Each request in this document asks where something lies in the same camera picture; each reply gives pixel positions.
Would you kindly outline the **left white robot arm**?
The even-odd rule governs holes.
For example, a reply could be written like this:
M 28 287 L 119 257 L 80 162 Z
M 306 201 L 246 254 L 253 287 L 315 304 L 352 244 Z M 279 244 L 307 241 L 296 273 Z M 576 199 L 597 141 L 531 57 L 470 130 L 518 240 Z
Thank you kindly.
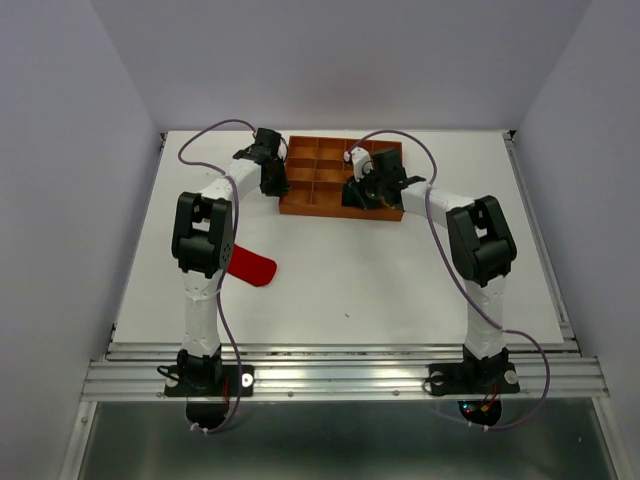
M 211 167 L 218 178 L 177 200 L 171 253 L 182 272 L 186 295 L 177 367 L 202 394 L 213 393 L 222 384 L 221 290 L 236 246 L 240 202 L 255 190 L 267 197 L 288 193 L 282 146 L 280 133 L 256 129 L 253 142 L 237 151 L 226 169 Z

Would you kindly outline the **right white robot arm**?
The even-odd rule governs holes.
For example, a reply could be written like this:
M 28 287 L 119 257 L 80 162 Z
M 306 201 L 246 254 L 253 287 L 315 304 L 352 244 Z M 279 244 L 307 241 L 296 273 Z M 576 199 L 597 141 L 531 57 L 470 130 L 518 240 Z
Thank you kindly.
M 355 147 L 343 155 L 352 170 L 343 185 L 343 204 L 365 211 L 395 209 L 446 230 L 448 246 L 436 243 L 445 268 L 467 301 L 464 350 L 472 359 L 460 366 L 463 384 L 482 390 L 496 378 L 493 358 L 506 348 L 503 296 L 517 249 L 500 203 L 493 196 L 473 199 L 435 188 L 409 176 L 395 148 L 370 154 Z

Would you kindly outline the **orange compartment tray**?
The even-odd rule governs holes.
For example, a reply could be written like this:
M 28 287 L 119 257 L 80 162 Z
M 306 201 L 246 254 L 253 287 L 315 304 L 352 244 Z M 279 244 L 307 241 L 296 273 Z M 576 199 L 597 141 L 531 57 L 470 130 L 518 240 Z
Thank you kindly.
M 388 207 L 364 210 L 343 200 L 343 190 L 353 175 L 344 153 L 357 143 L 355 138 L 293 135 L 285 161 L 290 184 L 279 200 L 279 212 L 288 215 L 399 222 L 403 212 Z

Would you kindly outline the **red sock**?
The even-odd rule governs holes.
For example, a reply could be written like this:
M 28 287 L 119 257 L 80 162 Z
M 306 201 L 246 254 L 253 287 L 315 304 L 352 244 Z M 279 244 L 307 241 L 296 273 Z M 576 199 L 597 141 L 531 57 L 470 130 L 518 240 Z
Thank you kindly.
M 277 272 L 277 263 L 267 257 L 235 245 L 228 274 L 259 288 L 269 285 Z

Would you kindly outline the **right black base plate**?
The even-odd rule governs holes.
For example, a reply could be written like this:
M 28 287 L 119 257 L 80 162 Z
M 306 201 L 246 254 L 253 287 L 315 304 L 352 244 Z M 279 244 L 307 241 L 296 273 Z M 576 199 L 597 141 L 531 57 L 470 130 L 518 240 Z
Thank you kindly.
M 435 397 L 451 395 L 517 394 L 521 391 L 512 363 L 481 366 L 477 362 L 432 363 L 422 389 Z

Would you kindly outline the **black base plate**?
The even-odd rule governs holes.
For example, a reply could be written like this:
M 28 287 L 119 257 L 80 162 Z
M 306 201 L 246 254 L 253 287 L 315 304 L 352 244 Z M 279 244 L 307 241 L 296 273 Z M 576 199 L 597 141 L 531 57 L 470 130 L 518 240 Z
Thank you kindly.
M 435 397 L 451 395 L 517 394 L 521 391 L 512 363 L 481 366 L 477 362 L 432 363 L 422 389 Z
M 251 397 L 253 395 L 255 368 L 242 365 L 242 376 L 236 364 L 223 364 L 214 379 L 193 377 L 188 379 L 179 373 L 176 365 L 159 366 L 156 371 L 164 378 L 164 395 L 170 398 L 187 397 Z

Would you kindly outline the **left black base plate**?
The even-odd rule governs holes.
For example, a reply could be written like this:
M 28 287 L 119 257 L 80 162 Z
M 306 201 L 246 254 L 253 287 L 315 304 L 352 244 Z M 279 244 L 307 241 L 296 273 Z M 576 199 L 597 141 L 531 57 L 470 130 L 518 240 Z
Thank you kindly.
M 253 395 L 255 368 L 242 365 L 242 376 L 236 364 L 223 364 L 214 379 L 193 377 L 188 379 L 179 373 L 176 365 L 159 366 L 156 371 L 164 378 L 164 395 L 170 398 L 187 397 L 251 397 Z

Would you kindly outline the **aluminium mounting rail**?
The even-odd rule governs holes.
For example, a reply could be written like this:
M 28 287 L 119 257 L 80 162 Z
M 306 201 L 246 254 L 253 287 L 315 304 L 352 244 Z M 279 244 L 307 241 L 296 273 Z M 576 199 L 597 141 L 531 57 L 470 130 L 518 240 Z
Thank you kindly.
M 242 347 L 242 362 L 254 369 L 253 402 L 347 400 L 428 401 L 422 388 L 432 363 L 461 361 L 459 349 L 428 345 Z M 115 345 L 88 367 L 81 398 L 94 402 L 164 401 L 161 364 L 175 358 L 168 345 Z M 573 342 L 540 355 L 518 346 L 510 355 L 519 377 L 516 399 L 605 398 L 599 361 Z

